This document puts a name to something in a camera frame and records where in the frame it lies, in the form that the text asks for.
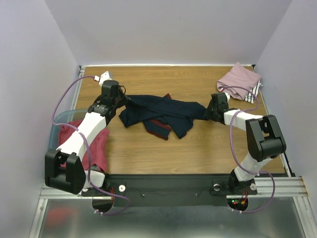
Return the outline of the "navy basketball tank top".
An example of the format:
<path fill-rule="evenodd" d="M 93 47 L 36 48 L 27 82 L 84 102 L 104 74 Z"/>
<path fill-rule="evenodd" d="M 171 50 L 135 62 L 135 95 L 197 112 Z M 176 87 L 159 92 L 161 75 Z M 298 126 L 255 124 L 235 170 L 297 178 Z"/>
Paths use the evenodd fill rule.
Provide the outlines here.
<path fill-rule="evenodd" d="M 174 100 L 169 94 L 130 95 L 119 118 L 125 127 L 143 123 L 146 131 L 164 140 L 173 131 L 181 139 L 193 127 L 195 119 L 205 120 L 206 108 L 197 102 Z"/>

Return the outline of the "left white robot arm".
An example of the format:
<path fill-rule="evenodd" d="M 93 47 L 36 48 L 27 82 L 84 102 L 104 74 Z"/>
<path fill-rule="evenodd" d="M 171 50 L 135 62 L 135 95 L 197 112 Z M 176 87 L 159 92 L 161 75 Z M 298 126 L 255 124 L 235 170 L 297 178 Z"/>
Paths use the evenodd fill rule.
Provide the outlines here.
<path fill-rule="evenodd" d="M 46 152 L 46 186 L 72 194 L 88 188 L 93 188 L 98 195 L 106 195 L 110 191 L 105 173 L 84 169 L 82 160 L 84 155 L 88 155 L 89 165 L 92 164 L 91 143 L 129 98 L 118 81 L 107 79 L 101 80 L 100 84 L 102 92 L 88 108 L 81 124 L 75 127 L 66 123 L 65 126 L 74 129 L 74 132 L 57 149 Z"/>

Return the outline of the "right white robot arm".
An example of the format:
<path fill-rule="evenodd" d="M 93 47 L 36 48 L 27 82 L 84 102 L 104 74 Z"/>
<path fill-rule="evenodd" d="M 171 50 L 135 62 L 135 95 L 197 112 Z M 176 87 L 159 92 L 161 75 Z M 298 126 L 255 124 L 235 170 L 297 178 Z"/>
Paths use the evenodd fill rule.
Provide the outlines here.
<path fill-rule="evenodd" d="M 247 110 L 230 108 L 223 92 L 211 95 L 205 117 L 229 126 L 230 149 L 237 164 L 228 181 L 228 188 L 233 193 L 249 188 L 253 179 L 263 172 L 263 166 L 286 151 L 286 142 L 275 116 L 258 116 Z M 234 151 L 233 128 L 246 133 L 248 153 L 242 162 L 238 162 Z"/>

